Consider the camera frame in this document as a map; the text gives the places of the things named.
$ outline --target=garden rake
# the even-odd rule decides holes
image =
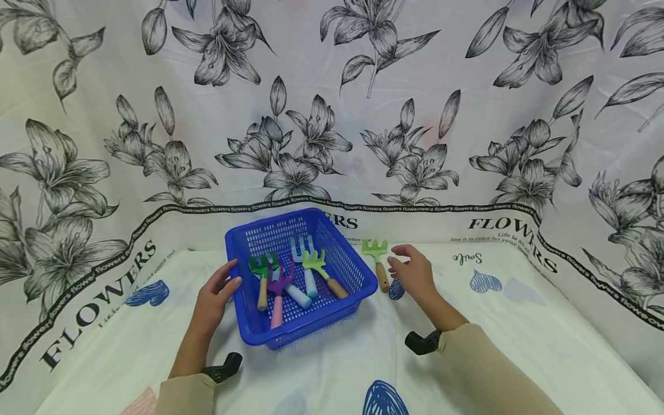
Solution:
[[[325,279],[327,286],[337,296],[337,298],[342,299],[348,297],[348,292],[346,292],[346,290],[344,290],[343,287],[339,285],[337,280],[332,278],[327,273],[327,271],[323,269],[325,266],[325,250],[321,251],[320,257],[316,251],[313,251],[311,255],[309,255],[308,251],[305,251],[302,254],[302,266],[305,269],[313,268],[314,270],[318,271],[318,274],[321,274],[321,277]]]
[[[268,257],[263,255],[260,257],[260,264],[255,256],[249,258],[249,268],[254,274],[260,275],[260,291],[258,292],[258,304],[256,308],[260,311],[268,309],[268,278],[270,277],[270,270],[279,268],[279,257],[277,254],[272,254],[272,263],[268,261]]]
[[[362,255],[371,255],[374,257],[374,262],[376,263],[376,277],[378,277],[380,290],[387,293],[390,292],[390,283],[387,281],[385,266],[380,262],[380,256],[383,254],[387,254],[387,241],[385,239],[382,240],[380,246],[378,245],[377,240],[374,240],[371,246],[369,246],[368,240],[362,241]]]

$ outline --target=blue heart print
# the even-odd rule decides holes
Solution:
[[[166,283],[162,280],[159,280],[155,283],[136,290],[136,292],[127,298],[125,304],[130,307],[138,307],[139,305],[143,305],[150,301],[151,306],[157,307],[164,302],[170,293],[171,292],[166,286]]]
[[[501,291],[503,289],[503,284],[500,280],[489,274],[482,274],[481,272],[475,270],[475,275],[473,279],[470,280],[470,288],[474,292],[484,294],[489,290]]]
[[[391,384],[375,380],[367,390],[362,415],[408,415],[408,409]]]
[[[396,278],[393,279],[392,285],[390,286],[390,298],[396,301],[403,297],[405,293],[406,290],[404,290],[404,286],[401,285],[401,281]]]
[[[537,291],[514,278],[505,284],[505,296],[517,304],[530,300],[535,304],[546,305],[546,301]]]

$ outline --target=wooden handle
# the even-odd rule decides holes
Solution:
[[[258,293],[258,305],[256,306],[260,311],[268,309],[268,279],[260,279],[260,292]]]
[[[346,298],[348,297],[348,293],[346,290],[343,289],[342,286],[339,285],[337,280],[334,278],[328,278],[327,279],[327,286],[330,287],[334,295],[337,296],[338,299]]]
[[[387,274],[385,274],[385,266],[382,262],[376,263],[376,277],[378,277],[378,284],[380,285],[380,290],[384,293],[390,292],[390,283],[387,280]]]

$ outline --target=pink handle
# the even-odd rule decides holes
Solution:
[[[274,306],[272,307],[272,321],[270,322],[270,329],[279,327],[284,322],[284,315],[282,308],[284,306],[284,298],[278,296],[274,298]]]

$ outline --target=light blue handle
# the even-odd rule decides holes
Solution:
[[[300,291],[293,284],[288,284],[288,287],[286,287],[286,292],[303,309],[307,309],[307,308],[309,308],[309,306],[311,306],[311,298],[309,298],[309,296],[304,294],[302,291]]]
[[[309,268],[304,269],[304,285],[307,288],[307,295],[309,296],[309,298],[318,297],[316,280],[313,279],[313,272],[311,272]]]

